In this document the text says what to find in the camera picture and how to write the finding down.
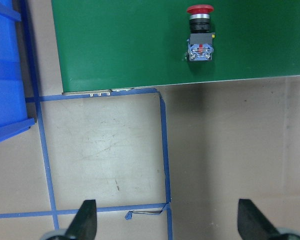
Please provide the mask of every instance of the red button cap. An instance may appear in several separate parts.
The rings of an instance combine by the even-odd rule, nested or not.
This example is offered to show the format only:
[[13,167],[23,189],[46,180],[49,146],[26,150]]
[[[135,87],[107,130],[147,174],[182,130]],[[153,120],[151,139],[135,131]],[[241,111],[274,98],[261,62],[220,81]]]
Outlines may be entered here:
[[186,10],[189,14],[209,14],[212,12],[214,9],[213,6],[208,5],[208,4],[198,4],[198,5],[193,5],[188,7]]

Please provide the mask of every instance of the floor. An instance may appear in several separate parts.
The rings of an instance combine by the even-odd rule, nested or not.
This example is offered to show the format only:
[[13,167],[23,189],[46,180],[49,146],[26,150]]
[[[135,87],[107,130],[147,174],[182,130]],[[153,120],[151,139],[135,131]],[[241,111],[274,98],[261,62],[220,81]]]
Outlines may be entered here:
[[[54,229],[49,215],[9,215],[50,211],[52,183],[58,211],[89,198],[101,208],[165,203],[160,95],[51,100],[62,92],[51,3],[29,6],[42,121],[21,44],[28,115],[37,123],[0,143],[0,216],[11,216],[0,218],[0,240],[40,239]],[[300,232],[300,76],[157,89],[166,104],[173,238],[239,240],[239,198]],[[97,239],[168,239],[166,212],[132,220],[126,213],[98,212]],[[59,226],[72,217],[58,215]]]

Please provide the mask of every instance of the blue plastic bin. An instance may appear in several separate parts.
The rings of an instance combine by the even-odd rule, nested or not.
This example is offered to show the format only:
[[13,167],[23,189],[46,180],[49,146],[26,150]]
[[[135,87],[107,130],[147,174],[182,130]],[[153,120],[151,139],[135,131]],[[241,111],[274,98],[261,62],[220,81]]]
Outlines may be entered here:
[[21,16],[12,0],[0,0],[0,142],[35,124],[28,119],[15,22]]

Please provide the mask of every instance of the green surface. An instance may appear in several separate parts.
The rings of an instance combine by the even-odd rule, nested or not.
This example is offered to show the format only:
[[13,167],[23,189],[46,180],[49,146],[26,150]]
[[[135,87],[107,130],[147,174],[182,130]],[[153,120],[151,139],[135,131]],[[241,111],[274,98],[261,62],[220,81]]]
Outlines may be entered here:
[[[184,60],[187,7],[211,4],[215,52]],[[300,0],[52,0],[64,92],[300,75]]]

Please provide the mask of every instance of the tape scrap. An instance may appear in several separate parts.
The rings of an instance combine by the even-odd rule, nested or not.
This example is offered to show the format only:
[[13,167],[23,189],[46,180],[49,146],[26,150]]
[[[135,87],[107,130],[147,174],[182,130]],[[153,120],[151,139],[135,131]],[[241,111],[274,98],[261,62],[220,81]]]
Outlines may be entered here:
[[128,211],[125,215],[126,220],[131,220],[133,214],[146,214],[146,215],[161,215],[164,211],[167,210],[169,203],[166,203],[163,208],[159,211]]

